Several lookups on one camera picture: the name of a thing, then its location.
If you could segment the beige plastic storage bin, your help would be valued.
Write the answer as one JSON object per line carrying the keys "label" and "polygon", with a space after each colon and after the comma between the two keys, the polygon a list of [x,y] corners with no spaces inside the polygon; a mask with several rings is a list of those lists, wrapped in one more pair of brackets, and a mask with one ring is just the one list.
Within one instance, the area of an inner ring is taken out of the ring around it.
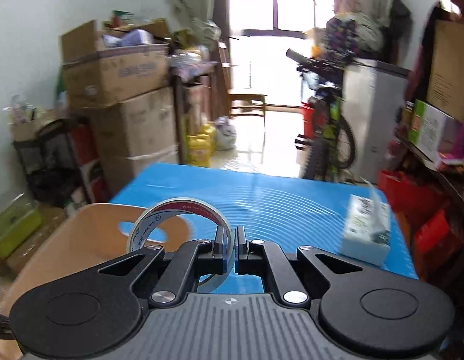
{"label": "beige plastic storage bin", "polygon": [[0,304],[9,314],[14,302],[32,288],[127,253],[128,236],[120,223],[135,223],[143,207],[95,203],[63,222],[25,264]]}

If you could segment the clear adhesive tape roll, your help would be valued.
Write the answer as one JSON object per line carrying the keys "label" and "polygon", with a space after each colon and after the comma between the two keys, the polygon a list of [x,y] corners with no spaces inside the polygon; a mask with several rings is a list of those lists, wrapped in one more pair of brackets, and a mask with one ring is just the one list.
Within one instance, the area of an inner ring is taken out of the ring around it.
{"label": "clear adhesive tape roll", "polygon": [[201,216],[215,225],[224,228],[225,273],[210,274],[199,283],[200,292],[212,292],[218,289],[230,274],[234,259],[234,231],[225,216],[212,205],[191,197],[173,197],[148,208],[137,218],[127,239],[126,250],[131,253],[145,246],[154,230],[160,229],[165,234],[165,241],[152,240],[164,247],[167,252],[178,248],[191,239],[191,229],[188,222],[182,218],[185,214]]}

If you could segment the white tissue pack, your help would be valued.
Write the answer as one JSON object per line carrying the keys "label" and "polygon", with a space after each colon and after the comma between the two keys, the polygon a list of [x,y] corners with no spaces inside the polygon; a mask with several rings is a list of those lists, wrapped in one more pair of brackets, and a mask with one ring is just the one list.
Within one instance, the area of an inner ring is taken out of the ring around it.
{"label": "white tissue pack", "polygon": [[391,250],[391,208],[369,181],[369,196],[351,195],[339,252],[380,267]]}

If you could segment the brown cardboard box on floor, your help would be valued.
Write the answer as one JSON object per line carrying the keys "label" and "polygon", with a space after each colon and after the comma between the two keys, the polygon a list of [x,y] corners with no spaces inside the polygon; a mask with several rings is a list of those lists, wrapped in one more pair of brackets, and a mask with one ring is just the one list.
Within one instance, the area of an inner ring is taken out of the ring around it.
{"label": "brown cardboard box on floor", "polygon": [[65,210],[56,206],[40,203],[38,211],[42,218],[41,225],[6,259],[14,275],[22,271],[35,252],[67,218]]}

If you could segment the green plastic lidded container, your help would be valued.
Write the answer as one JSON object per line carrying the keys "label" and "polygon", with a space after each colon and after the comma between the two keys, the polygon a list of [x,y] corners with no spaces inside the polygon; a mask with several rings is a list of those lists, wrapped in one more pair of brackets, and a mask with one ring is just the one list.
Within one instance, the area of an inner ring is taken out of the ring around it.
{"label": "green plastic lidded container", "polygon": [[42,224],[38,204],[26,193],[0,196],[0,259],[6,259]]}

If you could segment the blue silicone table mat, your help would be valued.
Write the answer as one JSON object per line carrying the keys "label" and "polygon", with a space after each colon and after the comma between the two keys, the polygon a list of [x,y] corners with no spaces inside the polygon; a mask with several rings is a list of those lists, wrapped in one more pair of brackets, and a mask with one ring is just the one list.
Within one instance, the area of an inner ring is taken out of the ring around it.
{"label": "blue silicone table mat", "polygon": [[249,241],[272,241],[286,252],[311,245],[338,253],[350,197],[363,186],[260,173],[157,163],[113,198],[115,204],[152,207],[172,197],[194,198],[218,209]]}

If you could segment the black metal shelf rack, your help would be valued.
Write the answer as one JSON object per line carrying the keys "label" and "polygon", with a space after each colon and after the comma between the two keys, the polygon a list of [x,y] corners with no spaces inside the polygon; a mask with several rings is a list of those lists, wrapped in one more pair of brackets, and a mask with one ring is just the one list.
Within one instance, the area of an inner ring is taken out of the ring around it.
{"label": "black metal shelf rack", "polygon": [[56,118],[50,111],[33,121],[11,125],[12,144],[33,197],[53,206],[92,203],[86,195],[70,137],[84,116]]}

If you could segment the green black bicycle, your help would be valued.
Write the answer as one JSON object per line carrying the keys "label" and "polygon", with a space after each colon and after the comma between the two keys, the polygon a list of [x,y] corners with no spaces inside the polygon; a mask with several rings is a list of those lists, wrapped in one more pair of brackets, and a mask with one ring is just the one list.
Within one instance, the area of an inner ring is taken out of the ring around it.
{"label": "green black bicycle", "polygon": [[297,149],[308,151],[301,177],[337,182],[341,173],[354,164],[357,152],[352,128],[342,112],[345,68],[354,60],[354,54],[346,52],[340,60],[330,60],[307,58],[288,49],[286,56],[297,63],[302,81],[315,92],[308,103],[321,106],[325,121],[314,139],[299,136],[295,140]]}

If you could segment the red white appliance box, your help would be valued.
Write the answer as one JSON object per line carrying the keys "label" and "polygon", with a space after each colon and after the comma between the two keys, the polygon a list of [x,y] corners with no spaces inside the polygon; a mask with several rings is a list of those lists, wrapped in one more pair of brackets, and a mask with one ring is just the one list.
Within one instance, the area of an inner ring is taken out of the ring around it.
{"label": "red white appliance box", "polygon": [[72,127],[70,137],[87,197],[92,203],[107,203],[110,199],[110,191],[98,156],[95,138],[87,121],[78,120]]}

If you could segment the large stacked cardboard box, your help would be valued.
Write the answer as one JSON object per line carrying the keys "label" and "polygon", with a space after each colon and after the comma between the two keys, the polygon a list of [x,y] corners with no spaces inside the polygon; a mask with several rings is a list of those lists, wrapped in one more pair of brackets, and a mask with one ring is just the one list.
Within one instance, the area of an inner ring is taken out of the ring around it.
{"label": "large stacked cardboard box", "polygon": [[179,163],[170,87],[92,110],[89,118],[112,194],[152,164]]}

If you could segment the yellow oil jug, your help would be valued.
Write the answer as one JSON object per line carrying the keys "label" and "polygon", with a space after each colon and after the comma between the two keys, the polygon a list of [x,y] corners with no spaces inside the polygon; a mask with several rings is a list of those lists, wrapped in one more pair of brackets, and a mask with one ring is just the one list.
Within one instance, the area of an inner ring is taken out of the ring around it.
{"label": "yellow oil jug", "polygon": [[212,124],[205,124],[195,135],[188,135],[187,163],[192,166],[210,167],[211,157],[215,151],[216,129]]}

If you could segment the red bucket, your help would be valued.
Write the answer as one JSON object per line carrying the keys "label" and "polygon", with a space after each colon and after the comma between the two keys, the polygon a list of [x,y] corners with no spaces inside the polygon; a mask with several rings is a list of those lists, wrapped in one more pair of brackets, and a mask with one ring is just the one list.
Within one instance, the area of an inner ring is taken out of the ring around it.
{"label": "red bucket", "polygon": [[323,110],[321,106],[315,107],[314,104],[302,102],[301,111],[304,122],[304,136],[314,139],[315,132],[325,123]]}

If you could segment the white freezer cabinet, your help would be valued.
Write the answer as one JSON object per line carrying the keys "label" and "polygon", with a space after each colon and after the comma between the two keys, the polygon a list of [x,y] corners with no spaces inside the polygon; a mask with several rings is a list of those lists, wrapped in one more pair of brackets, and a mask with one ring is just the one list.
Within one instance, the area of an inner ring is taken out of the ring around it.
{"label": "white freezer cabinet", "polygon": [[355,180],[378,182],[407,85],[408,70],[403,67],[364,58],[357,58],[347,66],[342,115],[356,142],[356,156],[351,166]]}

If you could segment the open top cardboard box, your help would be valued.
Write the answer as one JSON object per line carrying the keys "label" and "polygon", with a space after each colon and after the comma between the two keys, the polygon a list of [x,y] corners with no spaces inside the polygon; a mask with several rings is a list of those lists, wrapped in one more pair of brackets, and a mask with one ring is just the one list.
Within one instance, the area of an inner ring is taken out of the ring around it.
{"label": "open top cardboard box", "polygon": [[72,109],[100,109],[168,84],[168,44],[110,47],[128,33],[100,31],[91,20],[60,37],[62,77]]}

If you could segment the wooden chair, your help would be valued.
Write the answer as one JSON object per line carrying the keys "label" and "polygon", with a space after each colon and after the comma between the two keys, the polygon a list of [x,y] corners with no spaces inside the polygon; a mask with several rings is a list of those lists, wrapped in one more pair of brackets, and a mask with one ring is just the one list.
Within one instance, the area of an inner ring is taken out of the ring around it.
{"label": "wooden chair", "polygon": [[225,88],[225,110],[229,117],[256,116],[265,122],[265,94],[254,89],[237,89],[232,86],[232,64],[224,41],[217,42],[221,77]]}

